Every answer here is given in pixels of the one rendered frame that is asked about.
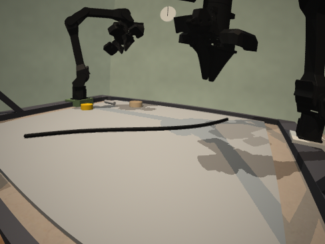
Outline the tan wooden disc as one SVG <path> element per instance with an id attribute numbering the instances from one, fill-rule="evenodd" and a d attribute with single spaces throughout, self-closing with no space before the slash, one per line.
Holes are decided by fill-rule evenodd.
<path id="1" fill-rule="evenodd" d="M 132 103 L 132 102 L 140 102 L 140 103 Z M 129 107 L 142 107 L 143 102 L 142 101 L 129 101 Z"/>

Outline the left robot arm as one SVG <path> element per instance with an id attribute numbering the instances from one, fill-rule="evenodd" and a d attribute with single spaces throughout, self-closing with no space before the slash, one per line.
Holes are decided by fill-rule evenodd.
<path id="1" fill-rule="evenodd" d="M 83 7 L 80 11 L 74 13 L 72 16 L 69 16 L 65 19 L 65 26 L 71 38 L 71 43 L 73 47 L 73 53 L 75 56 L 76 62 L 76 72 L 77 78 L 72 82 L 73 84 L 73 98 L 74 100 L 88 99 L 87 90 L 85 82 L 89 80 L 89 66 L 85 67 L 84 61 L 82 60 L 83 56 L 81 53 L 80 43 L 79 43 L 79 25 L 87 17 L 100 17 L 100 18 L 109 18 L 114 19 L 113 25 L 108 28 L 109 35 L 112 35 L 115 39 L 120 33 L 126 33 L 124 27 L 127 29 L 132 27 L 134 24 L 138 25 L 144 33 L 144 23 L 134 22 L 131 17 L 131 12 L 126 9 L 97 9 L 97 8 L 88 8 Z M 79 19 L 80 18 L 80 19 Z M 123 22 L 124 21 L 124 22 Z M 128 23 L 129 21 L 129 23 Z M 88 68 L 87 68 L 88 67 Z"/>

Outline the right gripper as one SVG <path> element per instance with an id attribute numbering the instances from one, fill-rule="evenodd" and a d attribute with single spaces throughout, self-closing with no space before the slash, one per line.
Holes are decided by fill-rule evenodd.
<path id="1" fill-rule="evenodd" d="M 179 35 L 178 42 L 190 44 L 197 52 L 202 79 L 213 82 L 228 60 L 235 53 L 237 54 L 237 51 L 234 50 L 235 45 L 242 47 L 246 51 L 257 51 L 258 41 L 256 36 L 251 33 L 240 29 L 229 29 L 230 20 L 235 18 L 235 14 L 231 13 L 230 6 L 209 2 L 204 3 L 203 8 L 214 9 L 216 33 L 208 33 L 208 30 L 200 30 L 196 33 L 182 32 Z"/>

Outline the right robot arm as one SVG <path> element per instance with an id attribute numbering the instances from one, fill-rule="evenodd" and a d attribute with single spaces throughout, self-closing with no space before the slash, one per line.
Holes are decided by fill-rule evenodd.
<path id="1" fill-rule="evenodd" d="M 299 139 L 323 143 L 325 126 L 325 0 L 298 0 L 306 17 L 306 47 L 304 74 L 295 82 Z M 206 30 L 216 33 L 213 8 L 194 9 L 192 15 L 174 17 L 176 33 Z M 208 14 L 209 13 L 209 14 Z M 207 28 L 208 27 L 208 28 Z M 195 31 L 195 33 L 196 33 Z M 315 113 L 313 111 L 317 111 Z"/>

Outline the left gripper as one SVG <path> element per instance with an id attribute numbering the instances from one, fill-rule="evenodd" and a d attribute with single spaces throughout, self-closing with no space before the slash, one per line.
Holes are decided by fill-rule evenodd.
<path id="1" fill-rule="evenodd" d="M 133 35 L 135 35 L 137 39 L 144 35 L 143 30 L 138 25 L 133 25 L 129 29 L 126 27 L 124 28 L 126 33 L 120 33 L 115 37 L 114 41 L 108 42 L 104 45 L 103 50 L 105 50 L 109 55 L 114 55 L 119 50 L 119 52 L 123 54 L 123 51 L 127 51 L 127 49 L 135 42 Z M 131 31 L 131 33 L 129 33 L 129 31 Z M 124 45 L 124 48 L 122 45 Z"/>

